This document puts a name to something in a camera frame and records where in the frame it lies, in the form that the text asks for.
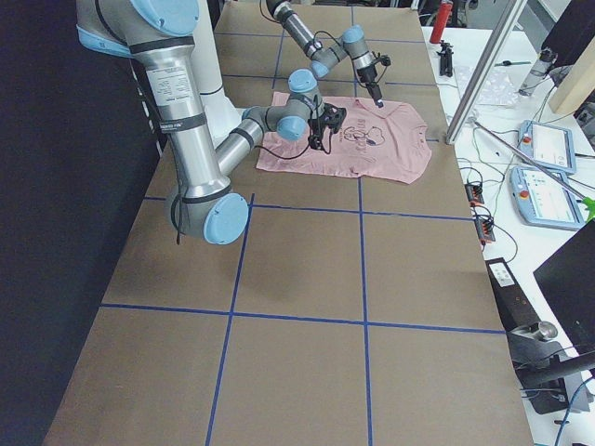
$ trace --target white table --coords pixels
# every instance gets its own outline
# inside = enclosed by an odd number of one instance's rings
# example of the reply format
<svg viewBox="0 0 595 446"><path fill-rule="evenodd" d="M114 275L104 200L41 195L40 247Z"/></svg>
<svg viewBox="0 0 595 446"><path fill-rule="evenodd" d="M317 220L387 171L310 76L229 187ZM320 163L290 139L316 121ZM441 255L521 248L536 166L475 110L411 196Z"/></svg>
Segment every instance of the white table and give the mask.
<svg viewBox="0 0 595 446"><path fill-rule="evenodd" d="M429 43L431 28L423 28L424 37L427 42L427 49L430 54L430 61L434 70L436 83L439 85L441 100L447 119L450 119L455 113L459 103L458 89L449 85L456 85L456 78L439 75L439 56L436 51L440 46ZM443 40L453 46L453 66L474 67L483 52L485 44L490 36L489 30L471 30L471 29L452 29L447 28L443 33ZM529 40L523 32L513 32L509 37L502 53L497 61L529 61L531 63L524 65L512 65L504 68L507 71L510 81L518 88L524 80L526 74L531 69L536 60L536 52L531 46ZM530 98L520 98L519 102L513 107L501 106L476 106L475 111L479 113L479 122L495 131L508 131L518 129L521 122L532 119L536 111L541 106L544 97L553 87L551 80L541 84L533 96ZM554 114L549 105L546 105L543 111L541 121L548 122L560 118L560 115ZM577 153L593 154L593 149L588 144L580 127L571 116L556 121L555 125L569 128L573 133L575 141L575 151ZM516 144L516 133L502 135L508 142ZM476 132L477 145L480 149L481 160L492 164L495 168L504 172L511 161L510 151L502 144L498 143L483 131ZM501 176L496 170L480 162L480 155L475 150L472 141L472 129L466 126L458 140L456 141L456 154L459 157L459 164L463 166L472 166L479 170L483 175L483 180L500 180ZM469 175L469 169L462 170L461 176L465 180ZM593 184L595 179L595 161L590 159L577 159L577 173L573 178ZM477 180L476 173L470 173L471 180ZM589 191L582 186L572 183L581 192L587 196L595 195L593 190ZM519 252L516 258L509 263L509 267L517 278L520 286L527 294L527 297L533 304L535 311L544 321L551 321L556 324L561 334L558 336L563 347L572 345L566 334L562 331L558 321L554 317L548 303L542 295L533 271L537 269L549 256L551 256L560 246L562 246L575 233L569 230L552 230L546 228L537 228L525 225L517 214L514 203L511 199L511 190L508 178L502 185L499 192L496 208L496 196L498 195L499 185L496 183L484 184L483 198L486 207L492 211L496 210L496 224L507 230L517 241ZM514 244L507 235L496 229L496 242L486 245L483 252L485 259L504 257L509 259L514 253ZM570 356L573 356L574 350L567 350ZM588 388L591 393L595 393L595 385L589 383ZM531 427L534 441L537 444L552 445L556 438L558 425L554 420L560 420L563 412L539 415L531 406L530 402L524 402L527 418ZM561 445L570 445L573 442L582 442L585 444L595 444L595 404L591 404L590 413L572 413L569 421L571 422L564 428Z"/></svg>

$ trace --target black curtain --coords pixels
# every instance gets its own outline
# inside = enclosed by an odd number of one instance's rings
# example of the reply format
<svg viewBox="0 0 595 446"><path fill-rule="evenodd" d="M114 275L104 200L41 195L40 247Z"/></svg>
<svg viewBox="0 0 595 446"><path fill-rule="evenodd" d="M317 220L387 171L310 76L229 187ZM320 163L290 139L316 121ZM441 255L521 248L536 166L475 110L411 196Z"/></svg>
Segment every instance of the black curtain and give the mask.
<svg viewBox="0 0 595 446"><path fill-rule="evenodd" d="M158 161L74 1L0 6L0 444L41 444Z"/></svg>

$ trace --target pink t-shirt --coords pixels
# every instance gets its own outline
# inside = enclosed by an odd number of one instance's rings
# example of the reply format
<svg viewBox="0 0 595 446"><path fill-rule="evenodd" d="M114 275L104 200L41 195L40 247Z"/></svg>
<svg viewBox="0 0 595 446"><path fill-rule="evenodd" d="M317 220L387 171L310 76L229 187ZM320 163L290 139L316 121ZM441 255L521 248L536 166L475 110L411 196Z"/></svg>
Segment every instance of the pink t-shirt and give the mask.
<svg viewBox="0 0 595 446"><path fill-rule="evenodd" d="M285 105L289 95L275 92L272 105ZM257 168L334 177L379 177L411 183L421 177L431 157L427 125L404 102L385 101L379 109L372 99L325 97L325 102L347 109L342 128L332 137L330 154L308 149L295 160L282 160L261 150ZM329 150L328 133L323 144ZM308 145L308 131L290 142L268 133L263 146L283 156L297 155Z"/></svg>

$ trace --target computer monitor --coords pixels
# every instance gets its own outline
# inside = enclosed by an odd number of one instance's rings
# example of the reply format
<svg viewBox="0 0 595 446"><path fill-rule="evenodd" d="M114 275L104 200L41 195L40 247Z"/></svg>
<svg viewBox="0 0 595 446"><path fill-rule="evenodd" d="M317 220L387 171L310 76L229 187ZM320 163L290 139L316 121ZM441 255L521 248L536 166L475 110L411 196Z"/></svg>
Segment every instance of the computer monitor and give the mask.
<svg viewBox="0 0 595 446"><path fill-rule="evenodd" d="M534 272L549 307L580 354L595 349L595 220ZM590 370L595 376L595 368Z"/></svg>

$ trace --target metal pole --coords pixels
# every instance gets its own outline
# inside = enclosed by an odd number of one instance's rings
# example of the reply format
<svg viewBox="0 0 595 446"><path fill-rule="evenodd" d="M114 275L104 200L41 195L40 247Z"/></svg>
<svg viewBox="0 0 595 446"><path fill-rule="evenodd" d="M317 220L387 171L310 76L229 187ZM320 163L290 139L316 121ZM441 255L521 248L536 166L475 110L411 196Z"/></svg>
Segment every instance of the metal pole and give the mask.
<svg viewBox="0 0 595 446"><path fill-rule="evenodd" d="M546 169L545 167L542 167L541 165L537 164L535 161L533 161L532 158L530 158L528 155L525 155L522 151L520 151L518 148L514 147L512 144L508 144L507 141L505 141L504 139L502 139L501 137L499 137L492 130L490 130L488 128L485 128L483 125L481 125L477 121L475 121L475 125L477 125L478 127L480 127L481 130L487 132L491 137L496 138L502 144L506 145L506 147L508 147L509 149L511 149L512 152L515 155L519 156L526 163L528 163L528 164L532 165L533 167L536 167L537 169L539 169L545 175L547 175L548 177L550 177L551 179L553 179L554 181L556 181L558 184L560 184L563 188L565 188L569 192L573 193L574 195L576 195L581 200L584 200L585 199L585 195L584 194L580 193L578 190L576 190L575 188L573 188L569 184L564 183L561 179L559 179L554 174L552 174L548 169Z"/></svg>
<svg viewBox="0 0 595 446"><path fill-rule="evenodd" d="M500 21L492 31L490 39L487 41L485 50L477 63L477 68L469 80L467 90L465 90L465 94L455 111L453 121L448 127L448 131L446 132L447 144L453 144L458 137L458 134L469 116L469 112L482 92L483 84L485 83L490 70L494 66L498 53L506 43L510 31L512 31L512 28L519 19L526 4L527 0L509 0L504 8L502 17L500 17Z"/></svg>

